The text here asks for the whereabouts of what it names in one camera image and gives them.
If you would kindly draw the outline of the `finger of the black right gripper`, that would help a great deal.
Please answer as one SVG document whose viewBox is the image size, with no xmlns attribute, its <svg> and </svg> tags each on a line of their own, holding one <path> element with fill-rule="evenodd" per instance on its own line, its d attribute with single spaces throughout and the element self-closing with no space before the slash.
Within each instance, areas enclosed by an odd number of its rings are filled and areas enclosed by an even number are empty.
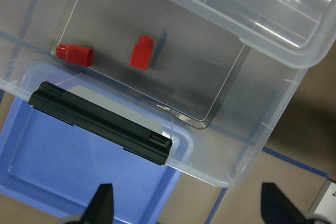
<svg viewBox="0 0 336 224">
<path fill-rule="evenodd" d="M 275 183 L 262 183 L 261 217 L 264 223 L 305 223 L 305 216 Z"/>
</svg>

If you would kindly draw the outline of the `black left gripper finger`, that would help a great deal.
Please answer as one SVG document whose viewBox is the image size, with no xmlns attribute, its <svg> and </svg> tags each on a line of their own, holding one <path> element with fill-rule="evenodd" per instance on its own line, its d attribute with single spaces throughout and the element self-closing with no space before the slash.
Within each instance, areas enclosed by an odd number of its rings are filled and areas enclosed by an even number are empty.
<svg viewBox="0 0 336 224">
<path fill-rule="evenodd" d="M 111 183 L 101 184 L 78 223 L 113 223 L 114 200 Z"/>
</svg>

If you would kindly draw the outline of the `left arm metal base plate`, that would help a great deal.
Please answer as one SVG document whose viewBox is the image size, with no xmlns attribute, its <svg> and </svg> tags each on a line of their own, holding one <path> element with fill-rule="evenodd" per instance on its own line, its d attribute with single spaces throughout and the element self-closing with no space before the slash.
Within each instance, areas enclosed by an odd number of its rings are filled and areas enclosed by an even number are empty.
<svg viewBox="0 0 336 224">
<path fill-rule="evenodd" d="M 309 212 L 322 215 L 330 220 L 335 219 L 335 180 L 325 181 Z"/>
</svg>

